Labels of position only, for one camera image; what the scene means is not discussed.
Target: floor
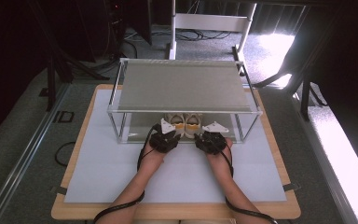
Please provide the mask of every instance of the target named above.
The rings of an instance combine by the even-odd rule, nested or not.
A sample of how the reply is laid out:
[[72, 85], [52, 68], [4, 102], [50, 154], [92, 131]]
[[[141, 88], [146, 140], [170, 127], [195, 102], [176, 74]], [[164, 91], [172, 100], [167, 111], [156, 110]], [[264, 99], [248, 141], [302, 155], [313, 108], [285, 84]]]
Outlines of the floor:
[[[240, 38], [238, 34], [231, 34], [223, 39], [178, 40], [176, 59], [231, 61], [231, 47]], [[291, 40], [291, 36], [282, 35], [248, 37], [244, 55], [253, 83], [264, 80], [279, 69]], [[170, 37], [165, 31], [154, 33], [152, 46], [136, 36], [128, 41], [136, 47], [135, 51], [132, 45], [124, 44], [123, 53], [129, 58], [135, 58], [136, 55], [142, 59], [167, 58]], [[279, 45], [282, 48], [271, 48], [277, 46], [273, 44], [274, 41], [284, 43]], [[107, 67], [100, 72], [114, 77], [116, 70], [115, 67]], [[93, 90], [102, 83], [78, 70], [74, 70], [74, 73], [76, 79], [72, 84], [58, 81], [60, 98], [50, 112], [46, 112], [47, 99], [38, 96], [41, 89], [46, 87], [47, 73], [44, 71], [36, 76], [0, 127], [0, 223], [84, 223], [84, 220], [54, 220], [50, 216], [55, 200], [51, 189], [60, 185], [65, 171], [54, 160], [55, 154], [58, 148], [63, 147], [65, 150], [58, 155], [58, 160], [68, 160], [71, 142], [76, 140]], [[314, 143], [317, 134], [312, 127], [303, 124], [297, 113], [298, 101], [278, 83], [259, 92], [289, 177], [293, 183], [301, 186], [296, 191], [301, 217], [279, 220], [279, 223], [346, 223], [344, 220], [350, 217], [342, 214], [332, 189], [331, 182], [335, 183], [335, 179], [326, 175], [326, 168], [315, 151], [320, 145]], [[72, 122], [54, 119], [56, 115], [65, 114], [65, 111], [74, 112]]]

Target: human hand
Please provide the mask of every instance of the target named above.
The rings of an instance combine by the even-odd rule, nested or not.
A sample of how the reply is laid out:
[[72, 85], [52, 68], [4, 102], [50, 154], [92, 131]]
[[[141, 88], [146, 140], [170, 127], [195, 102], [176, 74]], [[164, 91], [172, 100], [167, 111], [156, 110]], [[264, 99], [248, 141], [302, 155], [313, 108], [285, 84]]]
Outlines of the human hand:
[[140, 155], [140, 165], [138, 173], [145, 173], [152, 175], [157, 171], [159, 166], [164, 162], [164, 157], [167, 153], [161, 153], [153, 149], [150, 144], [147, 142], [143, 154]]
[[[226, 138], [226, 142], [227, 142], [227, 146], [223, 149], [222, 153], [224, 153], [226, 157], [229, 159], [229, 162], [232, 163], [231, 150], [230, 150], [232, 147], [232, 141], [231, 139]], [[212, 167], [213, 174], [217, 180], [232, 178], [231, 171], [230, 171], [231, 164], [227, 163], [223, 155], [221, 155], [220, 153], [217, 154], [205, 153], [205, 154], [206, 154], [206, 158], [208, 159], [208, 162]]]

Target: forearm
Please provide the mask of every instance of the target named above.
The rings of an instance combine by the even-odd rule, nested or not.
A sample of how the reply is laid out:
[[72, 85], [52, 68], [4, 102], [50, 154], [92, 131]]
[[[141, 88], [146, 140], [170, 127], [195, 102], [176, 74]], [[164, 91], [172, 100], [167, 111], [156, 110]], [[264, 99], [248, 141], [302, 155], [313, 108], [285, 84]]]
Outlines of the forearm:
[[[225, 178], [219, 178], [218, 182], [227, 198], [227, 200], [237, 208], [249, 210], [253, 212], [259, 212], [255, 205], [246, 197], [242, 190], [238, 187], [235, 181], [231, 176]], [[260, 218], [252, 217], [242, 213], [232, 212], [234, 218], [238, 224], [243, 223], [254, 223], [254, 224], [264, 224], [269, 223], [269, 221]]]
[[[112, 202], [110, 207], [124, 203], [130, 203], [138, 199], [144, 192], [151, 176], [152, 174], [149, 174], [148, 172], [142, 172], [140, 170], [127, 185], [127, 187], [124, 188], [120, 195]], [[106, 214], [105, 216], [101, 217], [97, 223], [131, 223], [137, 207], [138, 204]]]

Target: black stand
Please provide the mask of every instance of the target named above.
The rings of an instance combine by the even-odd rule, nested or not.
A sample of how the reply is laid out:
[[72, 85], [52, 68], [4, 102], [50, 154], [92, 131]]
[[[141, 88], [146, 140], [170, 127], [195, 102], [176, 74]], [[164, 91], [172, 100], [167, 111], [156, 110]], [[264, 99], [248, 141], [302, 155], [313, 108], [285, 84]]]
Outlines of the black stand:
[[90, 70], [87, 66], [78, 62], [76, 59], [70, 57], [63, 50], [60, 49], [54, 34], [52, 33], [46, 16], [40, 7], [37, 0], [28, 0], [28, 6], [31, 8], [34, 13], [38, 24], [38, 30], [41, 35], [41, 43], [48, 55], [48, 108], [49, 111], [56, 100], [56, 90], [55, 90], [55, 71], [59, 75], [62, 82], [72, 82], [74, 79], [71, 68], [68, 63], [71, 63], [73, 66], [83, 70], [85, 73], [90, 76], [99, 79], [99, 80], [108, 80], [109, 77], [103, 77], [96, 74], [94, 71]]

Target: black clip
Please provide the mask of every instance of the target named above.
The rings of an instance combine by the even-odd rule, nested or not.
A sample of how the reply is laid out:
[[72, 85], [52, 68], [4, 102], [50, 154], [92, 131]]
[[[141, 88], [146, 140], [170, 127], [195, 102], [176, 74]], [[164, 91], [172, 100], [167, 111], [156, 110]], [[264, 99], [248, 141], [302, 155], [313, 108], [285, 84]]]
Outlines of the black clip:
[[297, 183], [290, 183], [290, 184], [287, 184], [287, 185], [283, 185], [283, 190], [284, 191], [289, 191], [289, 190], [298, 190], [298, 189], [301, 189], [301, 186]]
[[67, 191], [68, 191], [68, 189], [59, 186], [59, 187], [51, 187], [51, 189], [48, 192], [54, 193], [54, 194], [66, 195]]

